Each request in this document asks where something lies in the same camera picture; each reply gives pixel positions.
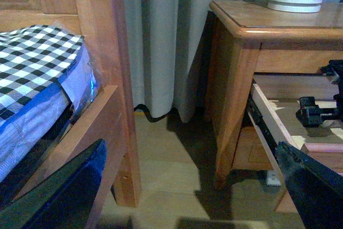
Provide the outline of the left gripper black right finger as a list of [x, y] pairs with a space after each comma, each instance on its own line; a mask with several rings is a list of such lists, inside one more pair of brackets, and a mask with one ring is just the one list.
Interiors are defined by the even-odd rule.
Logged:
[[305, 228], [342, 228], [342, 176], [287, 142], [275, 157]]

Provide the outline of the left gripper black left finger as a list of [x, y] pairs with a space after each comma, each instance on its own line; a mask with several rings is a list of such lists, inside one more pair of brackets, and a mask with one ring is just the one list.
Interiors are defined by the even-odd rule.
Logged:
[[106, 142], [98, 139], [1, 210], [1, 228], [85, 228], [106, 158]]

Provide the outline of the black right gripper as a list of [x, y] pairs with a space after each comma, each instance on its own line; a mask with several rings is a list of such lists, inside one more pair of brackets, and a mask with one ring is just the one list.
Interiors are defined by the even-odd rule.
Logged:
[[319, 127], [324, 121], [342, 121], [342, 60], [329, 60], [328, 65], [319, 68], [333, 85], [338, 86], [339, 93], [333, 96], [335, 108], [320, 108], [314, 97], [301, 97], [300, 109], [296, 118], [304, 127]]

